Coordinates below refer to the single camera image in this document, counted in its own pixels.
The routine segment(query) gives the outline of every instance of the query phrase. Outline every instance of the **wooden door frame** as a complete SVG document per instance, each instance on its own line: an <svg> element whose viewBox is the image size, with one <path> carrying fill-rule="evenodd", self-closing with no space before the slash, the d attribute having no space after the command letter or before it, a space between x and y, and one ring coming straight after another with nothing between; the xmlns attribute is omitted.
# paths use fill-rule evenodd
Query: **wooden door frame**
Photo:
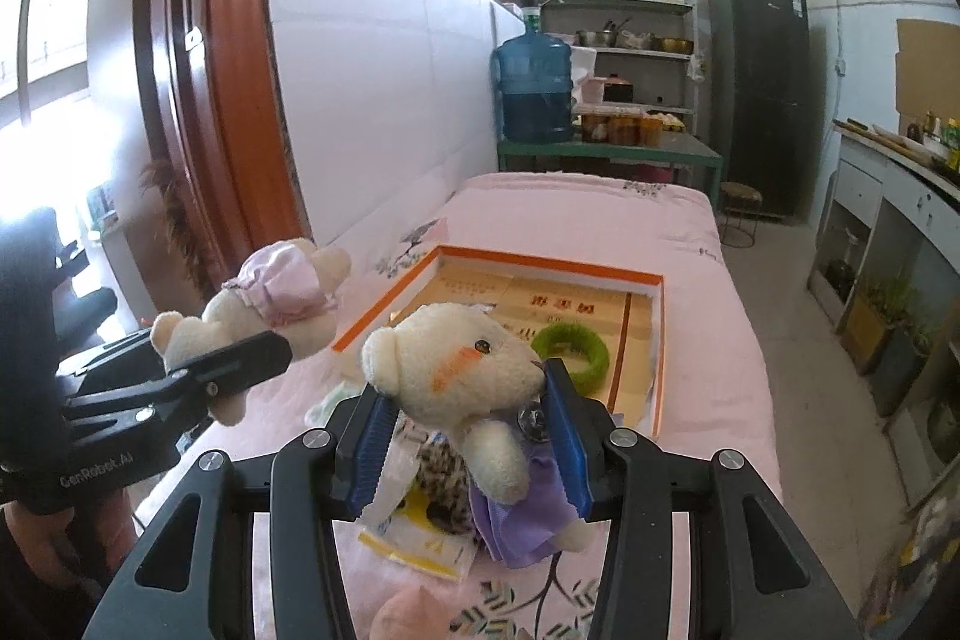
<svg viewBox="0 0 960 640"><path fill-rule="evenodd" d="M308 235L285 150L267 0L151 0L158 124L188 231L213 287L257 247Z"/></svg>

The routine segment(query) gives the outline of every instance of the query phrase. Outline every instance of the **round stool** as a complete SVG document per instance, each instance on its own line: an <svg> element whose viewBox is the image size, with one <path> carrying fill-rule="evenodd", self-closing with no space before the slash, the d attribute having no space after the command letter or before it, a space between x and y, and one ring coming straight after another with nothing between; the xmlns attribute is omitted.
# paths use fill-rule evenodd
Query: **round stool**
<svg viewBox="0 0 960 640"><path fill-rule="evenodd" d="M720 211L724 215L723 225L720 227L720 244L727 247L739 247L745 249L753 247L757 242L757 223L760 223L760 208L763 206L763 194L749 185L742 183L720 183ZM731 225L731 212L736 211L736 225ZM747 231L743 227L744 218L753 218L754 227L752 231ZM740 234L745 239L740 241L728 242L727 233L733 229L736 234Z"/></svg>

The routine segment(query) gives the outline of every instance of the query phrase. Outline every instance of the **tiled floor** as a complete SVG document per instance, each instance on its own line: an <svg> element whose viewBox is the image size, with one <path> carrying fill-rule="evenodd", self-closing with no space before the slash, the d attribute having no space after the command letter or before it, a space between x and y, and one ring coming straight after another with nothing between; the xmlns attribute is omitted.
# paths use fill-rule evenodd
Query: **tiled floor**
<svg viewBox="0 0 960 640"><path fill-rule="evenodd" d="M724 258L767 362L784 504L856 612L904 490L866 383L805 290L813 241L761 223L754 247Z"/></svg>

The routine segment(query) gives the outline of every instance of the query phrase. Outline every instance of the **green fuzzy ring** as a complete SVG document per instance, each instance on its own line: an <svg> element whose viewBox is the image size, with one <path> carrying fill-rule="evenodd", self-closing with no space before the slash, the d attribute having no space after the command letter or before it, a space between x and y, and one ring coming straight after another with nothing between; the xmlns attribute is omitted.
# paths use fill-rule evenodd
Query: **green fuzzy ring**
<svg viewBox="0 0 960 640"><path fill-rule="evenodd" d="M570 372L574 389L589 396L602 386L610 369L610 351L598 333L579 323L551 323L539 330L530 342L541 360L555 356L561 349L570 349L587 357L590 365L580 372Z"/></svg>

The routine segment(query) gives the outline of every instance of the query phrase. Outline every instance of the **white tiled wall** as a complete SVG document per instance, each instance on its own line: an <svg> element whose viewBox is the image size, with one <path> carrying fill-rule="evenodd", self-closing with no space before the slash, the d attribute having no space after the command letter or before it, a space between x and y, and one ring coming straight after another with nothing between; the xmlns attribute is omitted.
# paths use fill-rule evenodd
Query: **white tiled wall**
<svg viewBox="0 0 960 640"><path fill-rule="evenodd" d="M464 178L496 169L490 56L523 31L502 7L270 0L270 17L317 242L337 239L363 268Z"/></svg>

